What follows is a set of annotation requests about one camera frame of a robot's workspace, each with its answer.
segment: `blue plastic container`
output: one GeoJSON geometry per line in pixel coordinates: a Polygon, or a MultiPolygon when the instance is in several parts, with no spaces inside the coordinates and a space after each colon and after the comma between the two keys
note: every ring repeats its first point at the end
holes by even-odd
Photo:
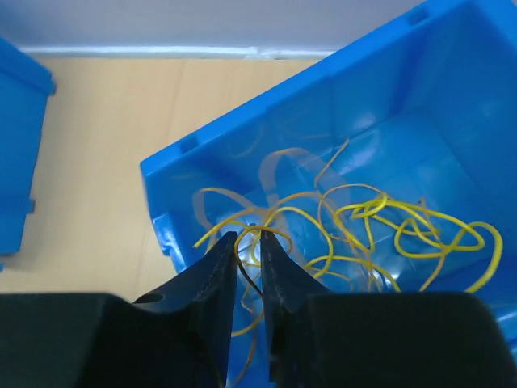
{"type": "Polygon", "coordinates": [[[19,251],[51,74],[0,39],[0,255],[19,251]]]}
{"type": "MultiPolygon", "coordinates": [[[[192,206],[201,188],[226,188],[267,206],[271,193],[263,190],[259,170],[269,153],[300,147],[328,161],[348,138],[350,145],[333,164],[338,173],[333,185],[369,183],[409,202],[424,196],[431,209],[499,229],[505,243],[501,266],[477,295],[492,307],[513,347],[517,9],[510,0],[425,2],[146,159],[141,169],[149,213],[163,252],[178,271],[204,253],[192,249],[205,231],[192,206]]],[[[280,160],[275,173],[280,197],[313,189],[313,159],[305,158],[304,168],[299,162],[280,160]]],[[[336,200],[366,199],[372,199],[370,192],[350,190],[336,200]]],[[[205,196],[204,206],[213,225],[242,209],[215,193],[205,196]]],[[[305,258],[326,253],[313,226],[296,214],[286,218],[305,258]]],[[[443,235],[454,234],[448,223],[437,226],[443,235]]],[[[379,252],[374,260],[403,290],[418,289],[436,262],[410,262],[393,249],[392,230],[379,226],[374,232],[379,252]]],[[[471,285],[485,271],[494,246],[489,234],[483,236],[484,250],[448,256],[429,289],[471,285]]],[[[236,306],[234,328],[242,328],[251,317],[236,306]]],[[[251,339],[233,339],[229,380],[246,362],[251,339]]],[[[263,328],[259,339],[242,386],[267,385],[263,328]]]]}

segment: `white strip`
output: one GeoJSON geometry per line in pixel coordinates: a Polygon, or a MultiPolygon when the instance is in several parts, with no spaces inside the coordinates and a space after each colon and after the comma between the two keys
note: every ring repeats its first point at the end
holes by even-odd
{"type": "Polygon", "coordinates": [[[332,51],[203,46],[27,46],[20,49],[46,57],[322,59],[332,51]]]}

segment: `wooden table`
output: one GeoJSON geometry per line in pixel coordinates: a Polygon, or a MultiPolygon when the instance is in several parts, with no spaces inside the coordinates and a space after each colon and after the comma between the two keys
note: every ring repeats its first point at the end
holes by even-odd
{"type": "Polygon", "coordinates": [[[309,61],[45,59],[50,98],[22,250],[0,292],[106,291],[132,300],[174,275],[139,162],[309,61]]]}

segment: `blue bin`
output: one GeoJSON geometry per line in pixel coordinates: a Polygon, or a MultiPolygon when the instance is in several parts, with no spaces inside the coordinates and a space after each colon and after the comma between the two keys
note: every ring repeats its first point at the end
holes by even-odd
{"type": "Polygon", "coordinates": [[[19,251],[51,74],[0,39],[0,255],[19,251]]]}
{"type": "MultiPolygon", "coordinates": [[[[328,161],[348,138],[350,145],[332,166],[338,181],[369,183],[408,202],[424,196],[431,209],[498,228],[505,244],[502,262],[477,295],[498,316],[514,347],[517,9],[510,0],[429,0],[147,158],[141,170],[163,252],[178,271],[204,253],[192,248],[205,232],[192,206],[201,188],[226,188],[267,206],[271,193],[263,189],[259,170],[269,153],[300,147],[328,161]]],[[[282,158],[277,194],[312,190],[314,175],[307,170],[299,160],[282,158]]],[[[355,203],[366,195],[350,192],[344,200],[355,203]]],[[[215,193],[205,196],[204,206],[213,225],[242,209],[215,193]]],[[[325,254],[325,241],[312,225],[296,214],[286,217],[304,257],[325,254]]],[[[438,227],[444,235],[452,233],[447,223],[438,227]]],[[[375,232],[380,254],[374,260],[402,290],[418,289],[435,261],[411,263],[386,238],[392,230],[375,232]]],[[[485,271],[494,246],[489,234],[483,237],[485,249],[450,255],[429,289],[471,285],[485,271]]],[[[242,294],[244,286],[239,287],[242,294]]],[[[239,306],[234,327],[251,319],[239,306]]],[[[263,328],[258,335],[258,355],[243,386],[267,386],[263,328]]],[[[251,335],[232,340],[229,380],[246,362],[251,340],[251,335]]]]}

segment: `white wall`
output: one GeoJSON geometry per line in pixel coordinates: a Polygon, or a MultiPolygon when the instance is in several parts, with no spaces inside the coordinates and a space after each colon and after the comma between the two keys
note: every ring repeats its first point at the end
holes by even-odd
{"type": "Polygon", "coordinates": [[[181,51],[171,46],[234,48],[237,55],[258,56],[269,49],[325,52],[360,38],[420,2],[0,0],[0,36],[31,51],[49,52],[145,52],[149,46],[158,53],[181,51]]]}

